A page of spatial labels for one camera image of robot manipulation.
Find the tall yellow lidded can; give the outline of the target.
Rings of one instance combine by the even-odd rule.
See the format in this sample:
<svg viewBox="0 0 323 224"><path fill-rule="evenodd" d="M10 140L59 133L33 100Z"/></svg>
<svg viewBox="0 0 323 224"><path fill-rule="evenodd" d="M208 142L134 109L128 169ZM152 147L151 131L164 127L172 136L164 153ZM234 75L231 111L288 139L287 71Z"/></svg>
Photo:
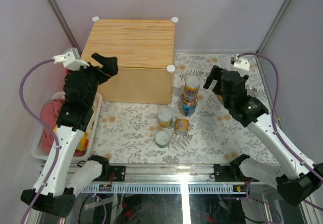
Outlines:
<svg viewBox="0 0 323 224"><path fill-rule="evenodd" d="M193 102L199 91L200 79L197 76L188 76L185 80L183 95L187 102Z"/></svg>

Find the blue soup can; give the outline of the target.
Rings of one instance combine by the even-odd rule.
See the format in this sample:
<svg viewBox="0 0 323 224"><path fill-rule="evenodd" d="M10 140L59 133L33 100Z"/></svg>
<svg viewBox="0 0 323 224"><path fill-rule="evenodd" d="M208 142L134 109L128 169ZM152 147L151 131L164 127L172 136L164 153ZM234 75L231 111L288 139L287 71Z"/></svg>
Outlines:
<svg viewBox="0 0 323 224"><path fill-rule="evenodd" d="M181 96L181 102L179 104L180 113L184 116L191 116L195 113L196 106L197 106L198 98L195 97L191 99L186 98L184 94Z"/></svg>

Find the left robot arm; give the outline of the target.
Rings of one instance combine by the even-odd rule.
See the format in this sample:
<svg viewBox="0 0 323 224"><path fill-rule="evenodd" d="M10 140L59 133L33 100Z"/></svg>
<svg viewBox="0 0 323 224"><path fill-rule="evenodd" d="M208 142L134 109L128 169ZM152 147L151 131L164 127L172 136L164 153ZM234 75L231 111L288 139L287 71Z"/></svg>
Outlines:
<svg viewBox="0 0 323 224"><path fill-rule="evenodd" d="M93 180L107 180L111 175L109 160L92 155L85 164L66 182L66 176L75 150L84 136L93 115L93 103L100 84L118 73L117 57L104 57L93 53L91 57L99 63L94 66L79 58L72 50L56 55L31 68L23 77L20 101L25 110L53 136L53 144L45 166L31 189L23 190L21 201L28 205L21 223L31 209L65 218L72 211L77 196ZM47 63L63 64L68 69L63 91L65 101L59 112L57 127L50 127L27 106L23 97L23 86L27 77L39 66Z"/></svg>

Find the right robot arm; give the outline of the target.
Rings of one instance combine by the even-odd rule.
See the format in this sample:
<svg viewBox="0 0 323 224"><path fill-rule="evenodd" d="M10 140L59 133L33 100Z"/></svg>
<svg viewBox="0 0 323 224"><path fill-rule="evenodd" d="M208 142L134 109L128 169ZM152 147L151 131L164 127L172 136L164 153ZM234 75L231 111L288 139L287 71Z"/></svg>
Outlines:
<svg viewBox="0 0 323 224"><path fill-rule="evenodd" d="M296 206L322 185L322 164L315 164L302 154L272 122L264 104L247 94L245 82L248 78L248 75L242 77L236 71L213 66L203 87L208 89L216 81L213 92L222 97L231 117L266 146L279 166L243 154L231 161L230 175L236 181L249 177L266 183L277 189L287 203Z"/></svg>

